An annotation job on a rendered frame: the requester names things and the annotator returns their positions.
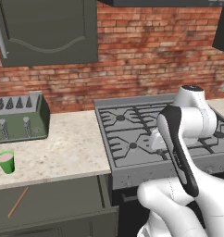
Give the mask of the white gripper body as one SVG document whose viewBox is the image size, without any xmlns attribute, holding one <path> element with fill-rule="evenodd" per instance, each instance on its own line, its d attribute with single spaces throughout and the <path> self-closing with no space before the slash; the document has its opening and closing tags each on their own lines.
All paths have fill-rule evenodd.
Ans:
<svg viewBox="0 0 224 237">
<path fill-rule="evenodd" d="M 166 144 L 163 140 L 163 137 L 159 133 L 158 128 L 155 128 L 152 130 L 152 133 L 150 136 L 150 146 L 153 151 L 166 148 Z"/>
</svg>

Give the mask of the grey-green open drawer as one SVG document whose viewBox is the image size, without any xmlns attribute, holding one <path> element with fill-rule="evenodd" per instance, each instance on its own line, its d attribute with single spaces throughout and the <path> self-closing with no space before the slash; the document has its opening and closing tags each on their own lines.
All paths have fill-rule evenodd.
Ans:
<svg viewBox="0 0 224 237">
<path fill-rule="evenodd" d="M 99 175 L 31 185 L 8 218 L 24 189 L 0 190 L 0 233 L 88 217 L 116 207 L 110 202 L 106 176 Z"/>
</svg>

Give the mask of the grey-green drawer front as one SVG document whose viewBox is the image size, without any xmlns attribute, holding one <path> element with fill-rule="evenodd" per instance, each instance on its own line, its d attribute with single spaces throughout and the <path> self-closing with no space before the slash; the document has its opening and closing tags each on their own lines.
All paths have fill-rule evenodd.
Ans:
<svg viewBox="0 0 224 237">
<path fill-rule="evenodd" d="M 5 231 L 0 237 L 117 237 L 118 208 L 42 227 Z"/>
</svg>

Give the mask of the green smoothie cup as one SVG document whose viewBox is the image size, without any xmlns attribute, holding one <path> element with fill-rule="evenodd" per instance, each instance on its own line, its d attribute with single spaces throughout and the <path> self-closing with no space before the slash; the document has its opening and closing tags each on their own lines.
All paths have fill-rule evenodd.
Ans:
<svg viewBox="0 0 224 237">
<path fill-rule="evenodd" d="M 11 174 L 15 171 L 14 152 L 5 150 L 0 153 L 0 167 L 5 174 Z"/>
</svg>

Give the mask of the grey gas stove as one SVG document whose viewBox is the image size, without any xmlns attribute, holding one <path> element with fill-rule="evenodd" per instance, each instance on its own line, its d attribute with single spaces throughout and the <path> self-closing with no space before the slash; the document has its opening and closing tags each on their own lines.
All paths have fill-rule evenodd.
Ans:
<svg viewBox="0 0 224 237">
<path fill-rule="evenodd" d="M 111 167 L 109 186 L 112 204 L 119 207 L 118 237 L 136 237 L 149 210 L 138 200 L 124 203 L 121 195 L 136 195 L 149 180 L 176 175 L 167 149 L 153 151 L 150 136 L 159 112 L 172 103 L 172 94 L 103 99 L 94 103 L 95 114 Z M 224 180 L 224 117 L 212 136 L 188 146 L 195 165 Z"/>
</svg>

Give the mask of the green toaster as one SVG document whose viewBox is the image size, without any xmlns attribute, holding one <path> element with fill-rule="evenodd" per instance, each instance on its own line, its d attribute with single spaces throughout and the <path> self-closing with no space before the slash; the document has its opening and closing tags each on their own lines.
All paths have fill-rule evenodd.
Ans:
<svg viewBox="0 0 224 237">
<path fill-rule="evenodd" d="M 0 97 L 0 143 L 48 137 L 50 109 L 41 92 Z"/>
</svg>

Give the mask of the dark range hood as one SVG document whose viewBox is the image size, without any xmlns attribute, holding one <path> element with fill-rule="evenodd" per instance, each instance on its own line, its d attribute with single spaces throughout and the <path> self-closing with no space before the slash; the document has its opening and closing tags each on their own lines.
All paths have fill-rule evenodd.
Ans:
<svg viewBox="0 0 224 237">
<path fill-rule="evenodd" d="M 224 0 L 98 0 L 114 7 L 223 7 Z"/>
</svg>

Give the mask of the grey-green wall cupboard door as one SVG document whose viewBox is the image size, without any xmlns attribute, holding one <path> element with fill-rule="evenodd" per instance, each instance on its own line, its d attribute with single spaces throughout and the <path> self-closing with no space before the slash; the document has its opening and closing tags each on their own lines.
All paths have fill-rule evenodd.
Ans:
<svg viewBox="0 0 224 237">
<path fill-rule="evenodd" d="M 0 0 L 4 67 L 93 63 L 96 0 Z"/>
</svg>

